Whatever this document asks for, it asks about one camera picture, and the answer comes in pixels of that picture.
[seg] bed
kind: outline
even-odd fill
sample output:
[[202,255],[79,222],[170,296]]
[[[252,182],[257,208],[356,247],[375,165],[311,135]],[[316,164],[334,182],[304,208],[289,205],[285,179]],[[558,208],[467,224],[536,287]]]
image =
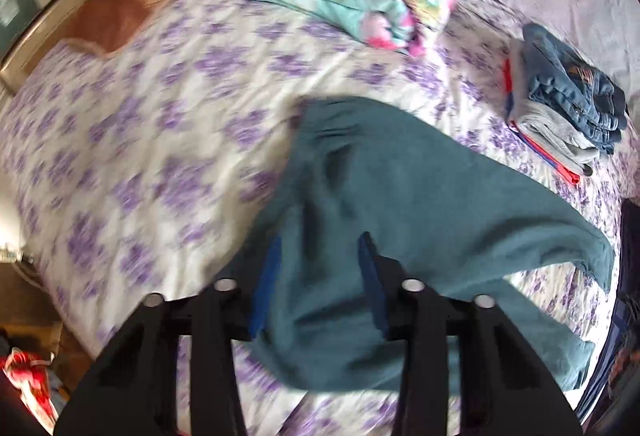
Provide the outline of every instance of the bed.
[[[627,129],[575,188],[513,136],[502,68],[526,19],[494,0],[458,0],[436,47],[413,61],[279,6],[176,0],[113,59],[58,44],[0,116],[0,164],[65,324],[97,355],[147,293],[174,299],[208,283],[268,200],[310,97],[362,95],[414,114],[557,193],[618,254],[620,205],[637,194],[638,136]],[[602,62],[596,50],[588,56]],[[626,58],[620,73],[631,65]],[[596,342],[595,362],[617,269],[608,295],[569,263],[508,280]],[[184,339],[177,396],[187,434],[188,355]],[[390,430],[393,394],[290,390],[244,347],[234,356],[252,435]],[[579,397],[568,393],[574,404]],[[451,399],[450,434],[459,408]]]

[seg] denim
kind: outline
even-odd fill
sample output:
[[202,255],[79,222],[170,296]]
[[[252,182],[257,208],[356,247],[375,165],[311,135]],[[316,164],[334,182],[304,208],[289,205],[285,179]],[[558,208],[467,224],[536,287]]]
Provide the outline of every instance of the denim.
[[522,33],[529,98],[560,113],[594,146],[612,154],[626,127],[622,90],[542,26],[529,23]]
[[509,120],[572,172],[591,176],[591,164],[602,154],[584,133],[575,129],[560,113],[529,98],[522,59],[523,42],[513,39],[509,48],[513,107]]

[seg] white bedspread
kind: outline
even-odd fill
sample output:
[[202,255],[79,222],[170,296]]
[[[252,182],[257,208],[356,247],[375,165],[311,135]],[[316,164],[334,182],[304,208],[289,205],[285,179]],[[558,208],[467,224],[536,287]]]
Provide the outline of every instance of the white bedspread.
[[[65,323],[96,355],[145,294],[175,299],[206,285],[276,184],[305,96],[364,95],[405,109],[561,195],[618,251],[636,136],[625,132],[577,188],[517,140],[504,123],[501,69],[519,27],[493,3],[461,0],[436,50],[415,63],[285,8],[178,0],[112,60],[59,45],[2,117],[0,161]],[[613,294],[572,265],[509,279],[581,337],[604,342]],[[187,358],[184,346],[184,430]],[[244,350],[236,358],[252,435],[285,422],[289,435],[390,429],[394,395],[287,390]]]

